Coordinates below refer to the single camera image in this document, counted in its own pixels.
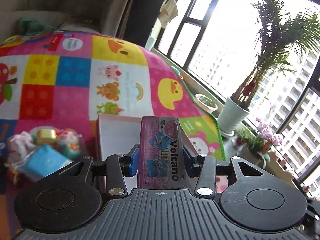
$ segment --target toy pile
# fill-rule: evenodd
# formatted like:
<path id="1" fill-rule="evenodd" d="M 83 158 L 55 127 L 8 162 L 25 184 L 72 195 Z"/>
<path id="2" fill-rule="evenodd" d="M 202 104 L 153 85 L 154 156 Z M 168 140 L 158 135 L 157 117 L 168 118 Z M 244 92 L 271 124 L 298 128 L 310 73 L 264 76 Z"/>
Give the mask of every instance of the toy pile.
<path id="1" fill-rule="evenodd" d="M 8 138 L 7 177 L 19 185 L 22 174 L 38 181 L 76 160 L 85 151 L 81 135 L 72 129 L 36 127 Z"/>

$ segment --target metal screw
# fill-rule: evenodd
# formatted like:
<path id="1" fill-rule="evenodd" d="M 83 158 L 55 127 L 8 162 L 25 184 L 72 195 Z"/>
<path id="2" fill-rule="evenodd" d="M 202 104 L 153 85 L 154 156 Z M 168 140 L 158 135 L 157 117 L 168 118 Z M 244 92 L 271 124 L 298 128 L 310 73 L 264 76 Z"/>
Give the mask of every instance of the metal screw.
<path id="1" fill-rule="evenodd" d="M 201 187 L 197 190 L 197 193 L 202 195 L 202 196 L 209 196 L 213 193 L 212 189 L 208 187 Z"/>
<path id="2" fill-rule="evenodd" d="M 124 194 L 124 190 L 122 188 L 115 187 L 109 190 L 109 193 L 113 196 L 121 196 Z"/>

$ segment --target window frame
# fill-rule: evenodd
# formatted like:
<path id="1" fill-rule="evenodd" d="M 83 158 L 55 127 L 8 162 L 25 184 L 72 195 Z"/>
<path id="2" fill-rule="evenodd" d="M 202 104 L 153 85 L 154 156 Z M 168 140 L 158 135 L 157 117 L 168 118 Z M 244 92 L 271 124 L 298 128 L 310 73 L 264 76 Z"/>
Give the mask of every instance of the window frame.
<path id="1" fill-rule="evenodd" d="M 178 40 L 178 37 L 180 35 L 180 32 L 184 26 L 185 23 L 189 23 L 189 24 L 193 24 L 196 26 L 201 27 L 201 30 L 191 48 L 191 51 L 184 63 L 183 66 L 180 66 L 184 71 L 186 71 L 187 73 L 189 73 L 193 78 L 195 78 L 202 86 L 204 86 L 205 88 L 207 88 L 210 92 L 212 92 L 214 94 L 214 96 L 216 96 L 218 98 L 218 100 L 225 102 L 226 98 L 224 96 L 222 96 L 217 90 L 215 90 L 213 87 L 211 87 L 208 83 L 206 83 L 204 80 L 202 80 L 199 76 L 196 75 L 196 73 L 194 73 L 193 71 L 188 70 L 188 67 L 191 63 L 191 60 L 201 42 L 201 39 L 204 35 L 204 32 L 207 28 L 207 25 L 210 21 L 211 15 L 215 9 L 215 7 L 217 6 L 217 3 L 219 0 L 211 0 L 210 4 L 209 4 L 209 8 L 203 18 L 203 20 L 198 20 L 198 19 L 193 19 L 190 18 L 190 14 L 194 8 L 194 5 L 196 3 L 197 0 L 191 0 L 187 11 L 185 12 L 185 15 L 181 21 L 181 23 L 179 24 L 179 27 L 175 33 L 175 36 L 170 44 L 170 47 L 168 49 L 167 54 L 162 53 L 159 50 L 159 45 L 161 42 L 161 39 L 163 37 L 164 31 L 165 29 L 161 29 L 159 36 L 156 40 L 155 46 L 154 48 L 157 50 L 158 53 L 160 53 L 161 55 L 167 57 L 169 60 L 171 60 L 172 62 L 174 62 L 176 65 L 180 66 L 178 63 L 176 63 L 172 58 L 171 58 L 171 54 L 172 51 L 174 49 L 174 46 L 176 45 L 176 42 Z M 317 3 L 320 5 L 320 0 L 310 0 L 314 3 Z M 286 129 L 286 127 L 289 125 L 289 123 L 291 122 L 291 120 L 294 118 L 295 114 L 297 113 L 298 109 L 300 108 L 300 106 L 303 104 L 307 94 L 312 90 L 313 92 L 315 92 L 319 97 L 320 97 L 320 60 L 319 57 L 316 59 L 316 64 L 314 67 L 314 71 L 311 75 L 311 78 L 309 80 L 309 82 L 305 83 L 304 88 L 302 89 L 302 92 L 300 94 L 300 96 L 297 98 L 296 102 L 293 104 L 292 109 L 290 110 L 290 112 L 288 113 L 288 115 L 286 116 L 286 118 L 282 121 L 282 123 L 279 125 L 278 129 L 276 130 L 276 133 L 282 133 L 284 132 L 284 130 Z M 252 124 L 250 123 L 249 120 L 245 120 L 244 123 L 246 125 L 252 126 Z M 300 184 L 303 183 L 303 181 L 309 177 L 311 175 L 311 173 L 318 167 L 320 166 L 320 157 L 317 158 L 317 160 L 307 169 L 306 172 L 304 172 L 298 179 L 293 179 L 293 182 L 297 185 L 298 188 L 300 188 Z"/>

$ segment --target windowsill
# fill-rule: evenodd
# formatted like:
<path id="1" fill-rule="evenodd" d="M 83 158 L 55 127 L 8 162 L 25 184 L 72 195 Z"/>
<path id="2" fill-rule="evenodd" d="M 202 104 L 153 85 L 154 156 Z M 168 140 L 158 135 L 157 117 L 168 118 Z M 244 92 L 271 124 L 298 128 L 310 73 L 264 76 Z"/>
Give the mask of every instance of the windowsill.
<path id="1" fill-rule="evenodd" d="M 219 114 L 222 112 L 222 109 L 223 109 L 223 106 L 224 106 L 224 102 L 222 102 L 221 99 L 226 100 L 222 95 L 220 95 L 216 91 L 215 91 L 216 94 L 210 92 L 199 81 L 197 81 L 189 73 L 184 71 L 179 65 L 175 64 L 173 61 L 171 61 L 170 59 L 165 57 L 163 54 L 161 54 L 156 49 L 153 48 L 151 50 L 151 52 L 153 52 L 154 54 L 156 54 L 159 57 L 161 57 L 169 66 L 173 66 L 173 67 L 177 68 L 180 71 L 180 75 L 183 77 L 183 80 L 184 80 L 186 86 L 188 87 L 188 89 L 190 90 L 190 92 L 192 94 L 194 94 L 194 95 L 195 94 L 203 94 L 203 95 L 205 95 L 205 96 L 207 96 L 209 98 L 214 98 L 216 100 L 216 104 L 218 106 L 218 109 L 213 113 L 213 115 L 215 117 L 219 116 Z M 240 130 L 240 129 L 245 128 L 247 126 L 250 126 L 250 127 L 255 129 L 255 126 L 246 118 L 243 122 L 241 122 L 238 125 L 236 130 Z M 228 148 L 228 151 L 234 150 L 234 149 L 232 149 L 232 150 L 230 149 L 230 143 L 231 143 L 230 139 L 224 140 L 225 151 L 226 151 L 226 147 Z M 229 154 L 228 154 L 226 152 L 226 157 L 227 158 L 230 158 L 232 155 L 233 155 L 233 153 L 229 152 Z M 293 187 L 296 187 L 296 185 L 292 182 L 292 180 L 290 180 L 290 176 L 288 176 L 288 174 L 284 171 L 283 167 L 281 167 L 277 161 L 271 160 L 267 164 L 266 170 L 268 172 L 270 172 L 271 174 L 277 176 L 278 178 L 282 179 L 283 181 L 285 181 L 289 185 L 291 185 Z"/>

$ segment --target pink package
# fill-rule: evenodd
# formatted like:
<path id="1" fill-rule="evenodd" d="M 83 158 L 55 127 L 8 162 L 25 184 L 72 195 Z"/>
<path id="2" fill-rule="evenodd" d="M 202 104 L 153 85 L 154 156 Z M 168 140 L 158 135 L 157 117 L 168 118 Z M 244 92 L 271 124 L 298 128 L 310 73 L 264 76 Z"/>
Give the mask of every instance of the pink package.
<path id="1" fill-rule="evenodd" d="M 184 174 L 179 119 L 142 117 L 137 187 L 184 188 Z"/>

